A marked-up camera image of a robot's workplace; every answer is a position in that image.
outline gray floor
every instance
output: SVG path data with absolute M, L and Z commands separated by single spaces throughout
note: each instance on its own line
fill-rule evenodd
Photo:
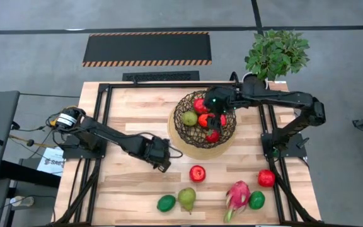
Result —
M 259 0 L 263 26 L 363 25 L 363 1 Z M 0 30 L 254 26 L 249 0 L 0 1 Z M 311 61 L 283 78 L 290 90 L 312 93 L 325 104 L 327 123 L 304 131 L 320 213 L 327 223 L 363 226 L 363 132 L 351 120 L 363 116 L 363 30 L 305 32 Z M 79 35 L 0 35 L 0 90 L 79 95 L 84 81 L 116 81 L 124 72 L 199 70 L 201 80 L 242 75 L 253 32 L 211 32 L 213 63 L 192 67 L 83 68 L 88 40 Z M 44 123 L 77 98 L 21 96 L 15 120 L 23 128 Z M 42 140 L 45 132 L 15 133 Z M 4 159 L 31 152 L 9 143 Z M 18 211 L 14 226 L 45 224 L 50 207 Z

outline wooden table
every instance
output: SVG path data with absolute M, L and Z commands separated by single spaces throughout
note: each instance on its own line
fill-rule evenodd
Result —
M 85 110 L 89 116 L 93 116 L 98 85 L 97 82 L 87 82 L 83 85 L 79 108 Z M 285 83 L 270 83 L 270 87 L 273 90 L 287 90 Z M 167 121 L 170 112 L 186 94 L 203 89 L 205 88 L 115 88 L 108 126 L 126 134 L 147 131 L 162 138 L 169 138 Z M 102 98 L 100 120 L 104 100 L 105 97 Z M 270 124 L 267 108 L 265 112 Z M 279 127 L 285 126 L 294 118 L 291 108 L 275 107 L 275 114 Z M 231 224 L 279 223 L 273 190 L 257 184 L 258 171 L 268 168 L 260 142 L 262 125 L 258 108 L 241 108 L 236 111 L 236 119 L 236 137 L 224 154 L 211 160 L 195 160 L 187 156 L 172 159 L 166 173 L 153 170 L 151 165 L 132 158 L 120 147 L 109 144 L 107 155 L 101 163 L 92 224 L 223 224 L 226 212 L 225 193 L 238 180 L 244 180 L 252 192 L 261 190 L 265 194 L 266 202 L 260 210 L 247 209 L 236 216 Z M 292 192 L 310 215 L 319 219 L 308 168 L 298 158 L 285 160 Z M 69 160 L 64 166 L 55 203 L 57 218 L 67 209 L 77 163 L 78 160 Z M 200 164 L 207 170 L 207 178 L 203 183 L 192 183 L 189 180 L 188 171 L 195 164 Z M 76 179 L 73 198 L 78 194 L 82 166 L 83 163 Z M 177 197 L 179 190 L 185 187 L 192 187 L 197 193 L 191 215 L 184 211 L 179 203 L 167 213 L 161 213 L 156 209 L 159 198 L 166 194 Z M 286 198 L 282 191 L 281 194 L 285 218 L 289 219 Z M 87 195 L 81 220 L 86 218 L 88 201 Z

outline pink dragon fruit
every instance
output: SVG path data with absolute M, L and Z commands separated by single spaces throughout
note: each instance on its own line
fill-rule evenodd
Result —
M 249 197 L 249 186 L 241 180 L 229 189 L 226 193 L 226 207 L 228 210 L 224 216 L 225 223 L 230 222 L 236 213 L 239 214 L 246 209 Z

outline green leaves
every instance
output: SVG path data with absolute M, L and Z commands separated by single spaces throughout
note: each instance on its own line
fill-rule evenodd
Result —
M 264 35 L 255 34 L 255 42 L 245 57 L 246 70 L 257 74 L 259 79 L 273 81 L 289 71 L 297 73 L 309 59 L 305 50 L 309 48 L 302 33 L 270 30 Z

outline black wire basket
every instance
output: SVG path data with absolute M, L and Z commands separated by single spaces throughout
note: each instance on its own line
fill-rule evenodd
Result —
M 210 149 L 220 144 L 223 144 L 232 137 L 233 132 L 236 128 L 236 116 L 233 110 L 224 113 L 224 115 L 226 116 L 226 125 L 222 126 L 221 136 L 219 137 L 219 140 L 215 143 L 208 142 L 205 139 L 205 136 L 207 135 L 209 129 L 202 127 L 201 125 L 199 125 L 199 123 L 193 126 L 188 126 L 183 124 L 182 121 L 182 115 L 185 112 L 194 111 L 194 100 L 204 97 L 205 91 L 194 91 L 193 93 L 186 95 L 177 104 L 173 115 L 173 120 L 175 121 L 176 131 L 183 141 L 185 141 L 187 144 L 195 146 L 196 148 Z

